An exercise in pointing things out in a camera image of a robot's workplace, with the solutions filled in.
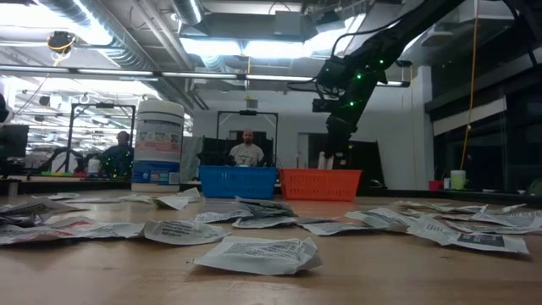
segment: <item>table surface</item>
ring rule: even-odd
[[[127,193],[81,194],[118,197]],[[357,202],[290,204],[301,216],[339,217],[396,200],[359,197]],[[2,204],[24,201],[24,197],[0,199]],[[189,204],[182,211],[138,202],[75,206],[89,210],[56,215],[51,220],[78,215],[102,222],[190,219],[203,209],[202,203]],[[293,276],[263,276],[191,263],[217,243],[174,247],[145,240],[108,240],[21,245],[0,249],[0,299],[3,304],[542,303],[542,235],[523,236],[532,257],[518,258],[441,247],[403,234],[324,237],[298,227],[243,230],[223,226],[234,236],[311,237],[324,264]]]

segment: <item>computer monitor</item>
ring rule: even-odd
[[[26,157],[28,129],[27,125],[4,125],[0,127],[0,158]]]

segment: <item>person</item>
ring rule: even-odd
[[[235,160],[237,165],[257,166],[258,162],[263,159],[263,151],[254,140],[254,132],[252,130],[243,131],[243,142],[231,148],[230,156]]]
[[[127,176],[130,175],[131,164],[134,160],[134,148],[130,146],[130,134],[120,131],[117,135],[117,143],[103,152],[101,157],[102,168],[107,175]]]

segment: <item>plastic basket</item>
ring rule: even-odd
[[[205,197],[272,199],[277,169],[201,165],[200,180]]]
[[[352,201],[361,170],[281,169],[282,196],[294,200]]]

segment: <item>plastic tub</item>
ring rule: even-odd
[[[132,191],[179,191],[185,109],[178,103],[139,104]]]
[[[205,197],[272,199],[277,169],[201,165],[200,180]]]
[[[352,201],[361,170],[281,169],[282,196],[293,200]]]

